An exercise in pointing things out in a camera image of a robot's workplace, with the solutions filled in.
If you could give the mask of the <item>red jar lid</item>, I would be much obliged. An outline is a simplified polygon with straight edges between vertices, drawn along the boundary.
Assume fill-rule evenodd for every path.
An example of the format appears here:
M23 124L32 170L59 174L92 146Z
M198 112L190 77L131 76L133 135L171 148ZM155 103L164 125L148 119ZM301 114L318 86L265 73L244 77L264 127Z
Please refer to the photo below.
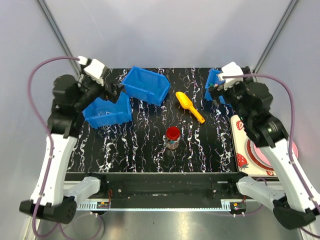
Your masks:
M171 126L166 130L166 137L171 141L176 141L181 136L181 131L176 126Z

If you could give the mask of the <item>clear plastic jar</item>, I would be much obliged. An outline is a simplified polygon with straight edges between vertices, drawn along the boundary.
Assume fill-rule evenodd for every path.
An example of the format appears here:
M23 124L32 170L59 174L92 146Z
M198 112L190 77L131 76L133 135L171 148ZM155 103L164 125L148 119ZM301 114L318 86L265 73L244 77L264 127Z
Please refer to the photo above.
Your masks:
M180 137L178 137L176 139L171 139L171 138L167 137L165 145L169 150L175 150L179 146L179 141L180 141Z

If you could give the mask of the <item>blue bin with star candies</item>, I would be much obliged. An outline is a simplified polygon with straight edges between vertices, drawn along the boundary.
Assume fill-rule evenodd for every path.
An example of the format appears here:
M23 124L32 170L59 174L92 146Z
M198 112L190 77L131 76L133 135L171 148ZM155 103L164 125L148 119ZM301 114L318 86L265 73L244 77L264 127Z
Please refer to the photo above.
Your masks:
M129 97L161 106L171 86L168 79L159 73L134 66L121 82Z

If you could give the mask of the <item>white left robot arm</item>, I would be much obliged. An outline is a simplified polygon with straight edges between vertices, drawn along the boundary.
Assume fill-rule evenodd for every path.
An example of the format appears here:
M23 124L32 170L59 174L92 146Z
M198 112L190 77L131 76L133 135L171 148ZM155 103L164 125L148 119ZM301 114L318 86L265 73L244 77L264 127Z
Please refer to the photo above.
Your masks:
M44 124L48 131L46 152L37 185L19 211L33 218L68 224L77 206L91 196L103 198L108 192L105 176L87 173L82 181L64 191L67 167L85 121L83 110L96 99L115 104L124 86L113 81L101 85L89 75L81 81L72 75L59 76L53 83L51 115Z

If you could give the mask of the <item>yellow plastic scoop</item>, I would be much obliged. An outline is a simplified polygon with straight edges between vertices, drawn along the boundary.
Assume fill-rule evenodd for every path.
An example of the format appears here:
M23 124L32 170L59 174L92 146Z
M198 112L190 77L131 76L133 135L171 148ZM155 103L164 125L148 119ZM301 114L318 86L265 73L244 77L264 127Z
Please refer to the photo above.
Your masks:
M201 124L203 124L205 122L204 117L194 107L193 102L189 99L189 97L185 93L183 93L181 91L177 91L175 93L175 96L178 99L178 101L183 109L189 110L196 117L198 122L200 122Z

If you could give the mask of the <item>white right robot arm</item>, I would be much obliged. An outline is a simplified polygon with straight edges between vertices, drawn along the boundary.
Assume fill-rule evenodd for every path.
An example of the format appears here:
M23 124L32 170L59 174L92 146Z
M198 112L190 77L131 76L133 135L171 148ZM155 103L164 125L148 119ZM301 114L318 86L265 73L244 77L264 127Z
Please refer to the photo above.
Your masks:
M292 151L295 125L294 100L284 85L291 106L291 126L271 114L273 96L266 84L253 80L254 74L245 74L235 62L223 66L217 75L222 83L208 88L213 99L222 96L239 117L246 136L269 160L282 190L272 189L240 172L227 185L232 198L250 197L273 212L286 229L302 228L320 214L320 194L314 189Z

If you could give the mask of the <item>blue bin with lollipops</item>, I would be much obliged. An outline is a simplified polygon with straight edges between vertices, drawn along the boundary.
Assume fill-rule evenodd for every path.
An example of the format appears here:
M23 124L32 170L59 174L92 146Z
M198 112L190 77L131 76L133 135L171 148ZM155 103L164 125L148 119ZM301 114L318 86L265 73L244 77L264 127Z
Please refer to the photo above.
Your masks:
M116 103L98 97L82 113L84 120L94 129L133 121L131 101L124 92Z

